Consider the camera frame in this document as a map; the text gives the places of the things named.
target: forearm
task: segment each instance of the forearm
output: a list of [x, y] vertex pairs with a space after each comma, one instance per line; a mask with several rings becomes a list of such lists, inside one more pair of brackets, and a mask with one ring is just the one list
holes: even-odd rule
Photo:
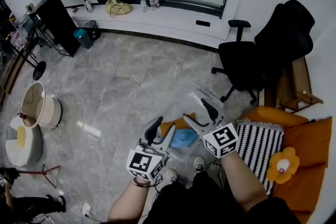
[[108, 221], [138, 223], [147, 199], [148, 190], [149, 188], [138, 187], [131, 181], [112, 206]]
[[5, 185], [5, 197], [6, 197], [6, 204], [9, 206], [11, 211], [13, 212], [13, 203], [12, 203], [12, 196], [11, 196], [11, 189], [10, 185], [6, 183]]
[[267, 199], [263, 185], [237, 152], [225, 155], [221, 162], [233, 196], [245, 211]]

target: orange cushion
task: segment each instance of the orange cushion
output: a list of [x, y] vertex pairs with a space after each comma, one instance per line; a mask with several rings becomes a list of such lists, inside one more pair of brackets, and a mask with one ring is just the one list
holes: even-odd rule
[[[193, 120], [195, 120], [195, 113], [191, 113], [188, 115], [191, 117]], [[169, 127], [172, 126], [173, 124], [176, 124], [176, 129], [191, 129], [188, 124], [184, 121], [183, 118], [180, 118], [175, 121], [169, 121], [169, 122], [163, 122], [160, 124], [160, 129], [161, 129], [161, 136], [164, 136], [166, 132], [168, 131]]]
[[305, 211], [293, 211], [293, 213], [300, 220], [302, 224], [306, 224], [312, 214], [312, 212], [305, 212]]
[[308, 122], [307, 118], [263, 105], [248, 112], [242, 119], [278, 124], [282, 127], [292, 127]]
[[273, 196], [284, 199], [294, 211], [313, 212], [320, 195], [324, 164], [298, 168], [287, 182], [275, 184]]
[[284, 147], [295, 148], [299, 167], [327, 164], [332, 118], [285, 128]]

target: water bottle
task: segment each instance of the water bottle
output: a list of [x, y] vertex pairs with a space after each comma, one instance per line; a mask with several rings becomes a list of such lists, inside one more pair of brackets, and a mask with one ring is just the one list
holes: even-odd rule
[[155, 7], [159, 8], [160, 7], [160, 0], [155, 0]]
[[93, 12], [93, 8], [91, 7], [90, 2], [88, 2], [87, 0], [84, 0], [84, 6], [89, 13]]
[[151, 10], [155, 10], [155, 0], [149, 0], [149, 4], [151, 4]]
[[142, 8], [142, 12], [147, 12], [148, 7], [147, 7], [146, 0], [140, 0], [140, 5], [141, 5], [141, 8]]

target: white marker cube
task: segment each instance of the white marker cube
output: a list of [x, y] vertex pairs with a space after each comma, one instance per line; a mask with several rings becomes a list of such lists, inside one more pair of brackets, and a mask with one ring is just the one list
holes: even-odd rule
[[0, 175], [0, 186], [5, 187], [6, 181], [5, 179]]
[[229, 123], [203, 136], [204, 146], [217, 158], [237, 150], [238, 135], [232, 123]]
[[162, 156], [130, 150], [126, 169], [132, 176], [154, 181], [163, 166]]

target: sneaker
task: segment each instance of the sneaker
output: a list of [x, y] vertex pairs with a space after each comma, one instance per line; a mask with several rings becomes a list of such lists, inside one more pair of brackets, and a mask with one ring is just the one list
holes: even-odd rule
[[165, 177], [170, 184], [178, 180], [177, 173], [175, 172], [175, 170], [170, 169], [170, 168], [166, 170]]
[[201, 156], [197, 156], [194, 159], [195, 174], [198, 174], [205, 170], [205, 160]]
[[65, 212], [65, 205], [67, 204], [67, 202], [65, 201], [65, 198], [62, 195], [60, 195], [58, 196], [57, 201], [63, 205], [62, 212]]

